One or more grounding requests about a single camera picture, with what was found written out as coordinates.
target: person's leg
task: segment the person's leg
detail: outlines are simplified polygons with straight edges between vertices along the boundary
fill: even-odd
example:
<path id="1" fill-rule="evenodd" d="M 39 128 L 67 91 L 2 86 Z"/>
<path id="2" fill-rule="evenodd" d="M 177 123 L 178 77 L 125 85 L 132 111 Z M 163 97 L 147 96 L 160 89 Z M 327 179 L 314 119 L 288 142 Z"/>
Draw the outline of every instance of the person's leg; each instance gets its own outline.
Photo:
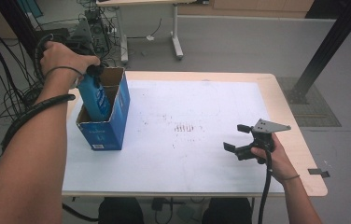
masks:
<path id="1" fill-rule="evenodd" d="M 251 206 L 247 198 L 212 198 L 202 224 L 251 224 Z"/>
<path id="2" fill-rule="evenodd" d="M 104 198 L 99 224 L 144 224 L 143 211 L 135 198 Z"/>

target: gray floor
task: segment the gray floor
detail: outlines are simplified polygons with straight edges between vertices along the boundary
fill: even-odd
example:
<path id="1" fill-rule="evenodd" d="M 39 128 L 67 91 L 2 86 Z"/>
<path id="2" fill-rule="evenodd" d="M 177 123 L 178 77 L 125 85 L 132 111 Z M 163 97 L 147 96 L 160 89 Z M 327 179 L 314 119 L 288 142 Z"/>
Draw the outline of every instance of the gray floor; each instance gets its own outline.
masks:
<path id="1" fill-rule="evenodd" d="M 164 27 L 168 25 L 171 25 L 168 21 L 162 23 L 154 41 L 129 41 L 128 70 L 252 72 L 299 77 L 333 21 L 180 17 L 179 39 L 185 54 L 182 61 L 175 57 L 171 40 L 166 37 L 168 31 Z M 351 34 L 324 69 L 316 86 L 342 127 L 302 128 L 317 166 L 331 175 L 325 179 L 329 194 L 312 201 L 325 223 L 351 223 Z M 0 112 L 3 95 L 0 85 Z M 8 124 L 8 120 L 0 122 L 0 141 Z M 150 199 L 139 200 L 146 223 L 154 223 Z M 200 218 L 204 203 L 194 204 L 188 198 L 180 200 L 189 202 L 196 209 L 195 217 Z M 101 199 L 77 198 L 72 203 L 66 198 L 64 201 L 85 215 L 97 217 Z M 257 200 L 254 222 L 259 203 Z M 160 222 L 167 218 L 166 215 L 160 214 Z M 287 223 L 284 198 L 268 200 L 264 220 L 266 223 Z M 63 223 L 86 222 L 64 213 Z M 184 222 L 174 215 L 170 223 Z"/>

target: open box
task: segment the open box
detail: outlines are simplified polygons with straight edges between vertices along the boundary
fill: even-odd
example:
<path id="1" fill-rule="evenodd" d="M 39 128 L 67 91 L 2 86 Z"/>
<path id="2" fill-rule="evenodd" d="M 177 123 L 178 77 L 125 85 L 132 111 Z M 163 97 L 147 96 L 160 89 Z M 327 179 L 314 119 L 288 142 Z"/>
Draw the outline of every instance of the open box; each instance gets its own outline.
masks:
<path id="1" fill-rule="evenodd" d="M 121 150 L 129 112 L 130 94 L 123 68 L 105 68 L 100 76 L 111 104 L 107 121 L 91 121 L 85 106 L 77 116 L 77 126 L 93 150 Z"/>

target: hand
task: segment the hand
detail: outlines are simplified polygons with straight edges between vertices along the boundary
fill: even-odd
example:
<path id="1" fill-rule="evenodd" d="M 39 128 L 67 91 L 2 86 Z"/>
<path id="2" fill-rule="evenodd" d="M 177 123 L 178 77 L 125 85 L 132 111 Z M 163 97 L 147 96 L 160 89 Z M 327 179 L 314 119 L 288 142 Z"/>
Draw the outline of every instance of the hand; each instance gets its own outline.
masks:
<path id="1" fill-rule="evenodd" d="M 272 169 L 274 171 L 274 178 L 284 184 L 286 179 L 298 175 L 291 161 L 289 160 L 286 151 L 281 145 L 275 133 L 272 133 L 274 140 L 274 152 L 272 152 Z M 266 160 L 266 153 L 263 149 L 252 147 L 251 152 Z"/>
<path id="2" fill-rule="evenodd" d="M 44 76 L 47 76 L 46 78 L 52 77 L 49 76 L 47 72 L 54 67 L 68 66 L 77 69 L 81 74 L 85 74 L 89 65 L 100 64 L 100 60 L 96 56 L 76 54 L 71 49 L 58 42 L 48 41 L 45 44 L 45 48 L 44 57 L 41 59 L 41 66 L 42 73 Z M 78 73 L 75 71 L 66 68 L 63 70 L 66 72 L 63 73 L 62 78 L 65 78 L 66 82 L 73 83 L 78 77 Z"/>

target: blue bottle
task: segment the blue bottle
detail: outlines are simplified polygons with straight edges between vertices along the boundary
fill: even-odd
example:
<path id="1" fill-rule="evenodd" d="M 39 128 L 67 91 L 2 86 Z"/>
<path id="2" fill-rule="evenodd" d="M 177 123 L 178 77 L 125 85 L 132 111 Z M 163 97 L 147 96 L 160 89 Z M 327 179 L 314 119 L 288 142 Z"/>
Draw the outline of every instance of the blue bottle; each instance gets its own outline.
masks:
<path id="1" fill-rule="evenodd" d="M 77 86 L 91 121 L 107 121 L 111 106 L 97 77 L 86 74 Z"/>

